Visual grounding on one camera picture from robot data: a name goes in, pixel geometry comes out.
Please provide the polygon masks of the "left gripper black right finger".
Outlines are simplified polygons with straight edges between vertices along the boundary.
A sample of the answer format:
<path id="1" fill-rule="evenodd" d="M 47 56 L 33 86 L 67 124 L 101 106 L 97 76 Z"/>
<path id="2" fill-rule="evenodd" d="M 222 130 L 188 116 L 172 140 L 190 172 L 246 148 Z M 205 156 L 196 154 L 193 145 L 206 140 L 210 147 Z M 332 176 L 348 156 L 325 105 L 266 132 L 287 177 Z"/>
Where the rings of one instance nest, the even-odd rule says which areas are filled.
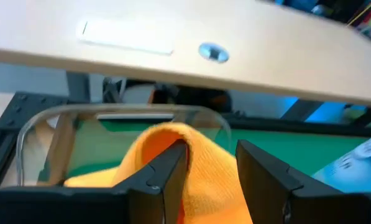
<path id="1" fill-rule="evenodd" d="M 246 140 L 237 142 L 236 161 L 253 224 L 289 224 L 290 196 L 303 187 L 290 166 Z"/>

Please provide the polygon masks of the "clear plastic bin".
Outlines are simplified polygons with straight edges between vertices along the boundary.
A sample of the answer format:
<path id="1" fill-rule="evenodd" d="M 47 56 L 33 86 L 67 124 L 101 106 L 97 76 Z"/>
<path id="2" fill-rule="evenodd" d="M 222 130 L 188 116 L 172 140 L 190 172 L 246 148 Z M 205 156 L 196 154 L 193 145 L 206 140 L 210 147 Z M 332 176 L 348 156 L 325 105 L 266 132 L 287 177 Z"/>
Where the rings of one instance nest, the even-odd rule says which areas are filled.
<path id="1" fill-rule="evenodd" d="M 164 122 L 185 123 L 225 150 L 232 149 L 227 121 L 200 106 L 55 106 L 34 115 L 20 130 L 17 184 L 62 185 L 71 177 L 116 167 L 144 130 Z"/>

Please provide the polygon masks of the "orange microfiber towel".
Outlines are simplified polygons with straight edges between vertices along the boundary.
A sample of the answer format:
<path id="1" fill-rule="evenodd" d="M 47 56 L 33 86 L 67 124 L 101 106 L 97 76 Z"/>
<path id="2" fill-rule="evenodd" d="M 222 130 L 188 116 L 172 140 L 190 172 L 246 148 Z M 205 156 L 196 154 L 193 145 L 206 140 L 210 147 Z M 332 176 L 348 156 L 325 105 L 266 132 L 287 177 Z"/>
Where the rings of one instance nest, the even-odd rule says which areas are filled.
<path id="1" fill-rule="evenodd" d="M 143 168 L 176 140 L 189 149 L 188 171 L 176 224 L 253 224 L 233 155 L 191 126 L 161 123 L 132 143 L 117 167 L 72 177 L 66 187 L 112 187 Z"/>

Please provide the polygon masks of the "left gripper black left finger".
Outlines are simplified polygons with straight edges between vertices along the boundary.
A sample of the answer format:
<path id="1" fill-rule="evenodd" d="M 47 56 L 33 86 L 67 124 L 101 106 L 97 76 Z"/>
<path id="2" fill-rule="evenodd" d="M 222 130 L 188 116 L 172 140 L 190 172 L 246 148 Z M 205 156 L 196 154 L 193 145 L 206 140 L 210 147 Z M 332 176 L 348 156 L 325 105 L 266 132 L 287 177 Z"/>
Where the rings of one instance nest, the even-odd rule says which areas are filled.
<path id="1" fill-rule="evenodd" d="M 177 140 L 114 186 L 126 198 L 129 224 L 177 224 L 188 169 L 188 145 Z"/>

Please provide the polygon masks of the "white rectangular desk plate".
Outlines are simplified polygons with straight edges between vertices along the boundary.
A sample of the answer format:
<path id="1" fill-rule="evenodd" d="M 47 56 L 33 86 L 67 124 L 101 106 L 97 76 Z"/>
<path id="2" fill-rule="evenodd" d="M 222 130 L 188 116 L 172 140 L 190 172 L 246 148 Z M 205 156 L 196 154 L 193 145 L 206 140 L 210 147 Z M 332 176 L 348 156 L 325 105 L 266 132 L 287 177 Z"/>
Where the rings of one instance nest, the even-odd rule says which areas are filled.
<path id="1" fill-rule="evenodd" d="M 171 55 L 175 33 L 158 24 L 112 19 L 84 19 L 76 27 L 77 39 L 96 45 Z"/>

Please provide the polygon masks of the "dark equipment with orange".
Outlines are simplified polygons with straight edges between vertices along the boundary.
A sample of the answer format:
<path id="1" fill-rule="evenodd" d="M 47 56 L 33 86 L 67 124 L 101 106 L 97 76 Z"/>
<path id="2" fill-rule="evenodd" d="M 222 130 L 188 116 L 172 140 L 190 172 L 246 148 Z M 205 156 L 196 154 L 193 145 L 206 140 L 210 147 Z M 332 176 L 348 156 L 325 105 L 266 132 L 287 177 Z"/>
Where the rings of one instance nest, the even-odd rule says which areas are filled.
<path id="1" fill-rule="evenodd" d="M 131 79 L 121 87 L 123 101 L 129 103 L 203 106 L 219 113 L 232 111 L 232 99 L 226 90 Z"/>

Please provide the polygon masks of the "tan wooden desk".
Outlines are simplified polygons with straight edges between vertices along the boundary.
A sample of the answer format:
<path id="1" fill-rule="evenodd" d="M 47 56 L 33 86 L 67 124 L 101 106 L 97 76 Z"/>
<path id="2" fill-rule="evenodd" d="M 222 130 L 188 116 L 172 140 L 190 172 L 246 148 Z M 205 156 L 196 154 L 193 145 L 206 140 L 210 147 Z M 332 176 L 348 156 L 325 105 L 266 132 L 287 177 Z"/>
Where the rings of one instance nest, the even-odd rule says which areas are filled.
<path id="1" fill-rule="evenodd" d="M 174 51 L 82 42 L 76 27 L 91 18 L 158 24 Z M 204 42 L 229 60 L 200 56 Z M 371 106 L 371 41 L 257 0 L 0 0 L 0 62 Z"/>

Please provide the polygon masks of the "light blue spray bottle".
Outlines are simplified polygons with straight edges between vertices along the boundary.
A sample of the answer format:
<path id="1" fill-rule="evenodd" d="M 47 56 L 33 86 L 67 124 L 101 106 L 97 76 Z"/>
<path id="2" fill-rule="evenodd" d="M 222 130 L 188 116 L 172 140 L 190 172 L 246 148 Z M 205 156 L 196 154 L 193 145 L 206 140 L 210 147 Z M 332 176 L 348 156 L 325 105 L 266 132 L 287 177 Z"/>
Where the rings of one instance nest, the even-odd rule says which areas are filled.
<path id="1" fill-rule="evenodd" d="M 344 193 L 371 192 L 371 138 L 317 171 L 313 178 Z"/>

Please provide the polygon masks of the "grey desk leg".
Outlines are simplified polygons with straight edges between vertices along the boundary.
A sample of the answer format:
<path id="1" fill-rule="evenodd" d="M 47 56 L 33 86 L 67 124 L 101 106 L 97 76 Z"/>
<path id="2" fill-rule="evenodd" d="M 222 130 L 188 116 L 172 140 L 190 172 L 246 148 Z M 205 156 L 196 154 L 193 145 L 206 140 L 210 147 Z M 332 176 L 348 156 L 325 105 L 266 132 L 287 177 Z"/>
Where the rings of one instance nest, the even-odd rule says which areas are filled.
<path id="1" fill-rule="evenodd" d="M 69 99 L 72 102 L 77 103 L 90 102 L 88 73 L 66 71 L 66 80 L 68 85 Z"/>
<path id="2" fill-rule="evenodd" d="M 299 99 L 285 112 L 281 119 L 304 122 L 323 104 L 323 101 Z"/>

